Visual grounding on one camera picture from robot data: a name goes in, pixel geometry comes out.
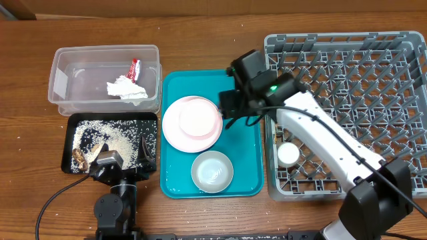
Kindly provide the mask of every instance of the teal tray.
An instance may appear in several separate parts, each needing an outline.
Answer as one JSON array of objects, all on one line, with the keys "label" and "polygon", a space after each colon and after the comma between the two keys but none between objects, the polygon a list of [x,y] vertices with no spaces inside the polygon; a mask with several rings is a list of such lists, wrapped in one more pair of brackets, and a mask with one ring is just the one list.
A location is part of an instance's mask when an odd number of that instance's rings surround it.
[{"label": "teal tray", "polygon": [[[220,91],[234,89],[234,80],[224,70],[178,71],[163,82],[161,116],[176,100],[187,96],[201,96],[216,105]],[[262,169],[262,140],[260,125],[245,126],[245,119],[236,121],[230,129],[222,130],[218,141],[208,150],[227,155],[233,163],[234,177],[221,193],[205,193],[191,179],[191,165],[201,153],[184,153],[173,148],[161,135],[160,186],[174,199],[198,197],[248,197],[259,193],[264,185]]]}]

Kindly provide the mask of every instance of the white tissue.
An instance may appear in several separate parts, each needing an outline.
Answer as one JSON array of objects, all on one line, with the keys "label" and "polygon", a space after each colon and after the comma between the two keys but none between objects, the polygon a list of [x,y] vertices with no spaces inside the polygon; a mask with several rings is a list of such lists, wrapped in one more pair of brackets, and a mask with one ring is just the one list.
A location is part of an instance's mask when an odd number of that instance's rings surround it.
[{"label": "white tissue", "polygon": [[[114,83],[107,83],[108,95],[119,96],[120,99],[141,99],[148,98],[147,93],[143,87],[132,83],[131,79],[126,76],[120,76],[115,80]],[[141,102],[132,101],[135,106],[138,106]]]}]

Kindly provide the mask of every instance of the plastic dish rack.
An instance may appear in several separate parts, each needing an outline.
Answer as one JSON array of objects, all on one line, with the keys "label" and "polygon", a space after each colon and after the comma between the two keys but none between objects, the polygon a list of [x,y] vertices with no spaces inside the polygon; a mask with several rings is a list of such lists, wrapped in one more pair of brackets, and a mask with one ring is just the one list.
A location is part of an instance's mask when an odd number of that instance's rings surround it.
[{"label": "plastic dish rack", "polygon": [[[421,34],[273,34],[266,63],[278,75],[301,79],[317,102],[349,134],[412,172],[414,197],[427,197],[426,44]],[[278,167],[276,143],[300,148],[298,164]],[[268,193],[276,201],[343,198],[325,165],[287,129],[266,117]]]}]

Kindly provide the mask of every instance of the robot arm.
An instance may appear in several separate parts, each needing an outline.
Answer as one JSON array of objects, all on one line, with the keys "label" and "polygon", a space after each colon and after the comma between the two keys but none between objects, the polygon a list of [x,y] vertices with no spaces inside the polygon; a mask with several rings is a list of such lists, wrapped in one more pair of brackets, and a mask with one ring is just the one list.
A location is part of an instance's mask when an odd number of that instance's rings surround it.
[{"label": "robot arm", "polygon": [[[306,110],[317,115],[327,123],[346,143],[366,159],[375,169],[381,168],[379,154],[360,144],[344,129],[342,129],[313,99],[309,92],[299,92],[284,101],[285,106]],[[357,164],[357,159],[323,126],[302,113],[286,109],[277,110],[278,124],[289,129],[298,139],[301,139],[334,173],[345,192],[356,184],[354,179],[367,178],[372,172],[364,165]]]},{"label": "robot arm", "polygon": [[339,219],[325,227],[319,239],[377,240],[412,212],[413,206],[405,199],[412,197],[405,162],[387,163],[355,140],[291,74],[277,77],[254,50],[234,60],[227,74],[234,77],[236,88],[220,93],[222,115],[232,118],[226,129],[240,117],[268,114],[324,160],[347,193]]}]

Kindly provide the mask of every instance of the stacked plates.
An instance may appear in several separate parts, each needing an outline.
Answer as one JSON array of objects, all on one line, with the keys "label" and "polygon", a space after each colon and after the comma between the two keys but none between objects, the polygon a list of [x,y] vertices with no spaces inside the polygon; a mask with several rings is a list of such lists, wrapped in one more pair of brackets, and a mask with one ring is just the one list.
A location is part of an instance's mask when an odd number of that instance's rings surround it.
[{"label": "stacked plates", "polygon": [[162,129],[172,147],[186,153],[197,153],[218,140],[222,116],[215,104],[204,97],[183,97],[167,108]]}]

